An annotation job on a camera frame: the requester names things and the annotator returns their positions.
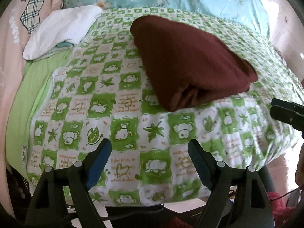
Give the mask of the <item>green white checkered quilt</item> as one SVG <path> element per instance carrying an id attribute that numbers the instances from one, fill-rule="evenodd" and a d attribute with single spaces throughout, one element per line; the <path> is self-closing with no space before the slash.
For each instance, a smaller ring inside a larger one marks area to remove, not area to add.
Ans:
<path id="1" fill-rule="evenodd" d="M 248 60 L 258 80 L 249 91 L 167 112 L 149 83 L 130 33 L 142 15 L 158 15 L 211 33 Z M 257 169 L 294 146 L 300 133 L 271 119 L 271 100 L 303 104 L 298 78 L 266 37 L 246 26 L 176 9 L 120 8 L 101 15 L 56 69 L 32 118 L 27 175 L 83 160 L 102 139 L 110 158 L 90 195 L 103 205 L 154 205 L 206 196 L 188 154 L 197 139 L 217 160 Z"/>

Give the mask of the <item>light green bed sheet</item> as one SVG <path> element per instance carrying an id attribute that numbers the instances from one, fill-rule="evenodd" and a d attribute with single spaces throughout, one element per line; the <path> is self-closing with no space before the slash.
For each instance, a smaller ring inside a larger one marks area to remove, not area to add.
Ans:
<path id="1" fill-rule="evenodd" d="M 6 129 L 5 146 L 8 164 L 26 175 L 30 123 L 40 97 L 48 89 L 49 77 L 69 61 L 73 49 L 60 51 L 38 61 L 26 63 L 26 72 L 15 95 Z"/>

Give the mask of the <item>dark red knit garment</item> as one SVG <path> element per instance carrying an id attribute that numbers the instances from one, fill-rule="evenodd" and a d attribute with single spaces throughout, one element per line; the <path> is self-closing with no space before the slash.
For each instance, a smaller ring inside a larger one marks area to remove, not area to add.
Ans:
<path id="1" fill-rule="evenodd" d="M 247 92 L 258 80 L 253 66 L 218 37 L 155 15 L 130 27 L 159 104 L 169 112 Z"/>

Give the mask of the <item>pink heart pillow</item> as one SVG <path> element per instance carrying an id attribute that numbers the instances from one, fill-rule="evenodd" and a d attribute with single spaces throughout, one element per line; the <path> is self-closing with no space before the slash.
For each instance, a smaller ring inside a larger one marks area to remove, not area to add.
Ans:
<path id="1" fill-rule="evenodd" d="M 22 54 L 31 32 L 63 0 L 1 0 L 1 211 L 14 217 L 7 183 L 5 134 L 9 112 L 23 78 Z"/>

